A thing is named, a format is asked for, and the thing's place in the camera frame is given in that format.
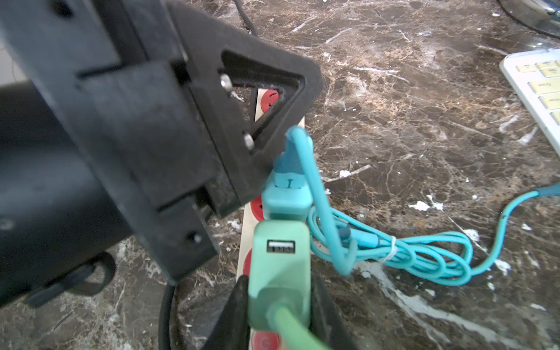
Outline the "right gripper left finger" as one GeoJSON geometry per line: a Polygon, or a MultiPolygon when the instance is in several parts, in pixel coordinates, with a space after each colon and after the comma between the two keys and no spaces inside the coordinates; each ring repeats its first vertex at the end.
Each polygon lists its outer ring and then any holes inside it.
{"type": "Polygon", "coordinates": [[[248,285],[248,276],[239,277],[203,350],[248,349],[248,285]]]}

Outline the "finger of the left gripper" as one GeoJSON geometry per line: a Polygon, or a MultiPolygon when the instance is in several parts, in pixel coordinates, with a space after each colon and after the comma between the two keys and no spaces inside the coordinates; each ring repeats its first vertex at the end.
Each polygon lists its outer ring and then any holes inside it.
{"type": "Polygon", "coordinates": [[[243,28],[183,1],[168,9],[188,56],[188,87],[222,164],[208,194],[226,216],[257,198],[297,125],[322,91],[313,60],[264,42],[243,4],[243,28]]]}

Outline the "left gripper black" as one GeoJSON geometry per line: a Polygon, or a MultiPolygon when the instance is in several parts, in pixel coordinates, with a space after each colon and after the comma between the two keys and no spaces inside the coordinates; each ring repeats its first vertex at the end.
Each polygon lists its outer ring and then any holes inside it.
{"type": "Polygon", "coordinates": [[[219,254],[221,163],[159,1],[3,1],[1,304],[94,295],[135,236],[172,284],[219,254]]]}

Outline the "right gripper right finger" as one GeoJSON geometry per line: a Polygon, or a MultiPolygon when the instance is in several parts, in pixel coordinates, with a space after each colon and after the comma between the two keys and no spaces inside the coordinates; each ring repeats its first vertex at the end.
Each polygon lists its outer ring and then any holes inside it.
{"type": "Polygon", "coordinates": [[[311,332],[331,349],[356,349],[357,346],[322,278],[312,274],[311,282],[311,332]]]}

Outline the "green USB charger adapter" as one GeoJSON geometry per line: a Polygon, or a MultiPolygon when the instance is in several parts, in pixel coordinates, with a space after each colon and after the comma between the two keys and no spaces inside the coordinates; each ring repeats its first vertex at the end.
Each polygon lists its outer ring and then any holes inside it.
{"type": "Polygon", "coordinates": [[[309,228],[300,221],[264,220],[256,226],[248,284],[251,328],[271,332],[267,314],[278,303],[310,325],[310,243],[309,228]]]}

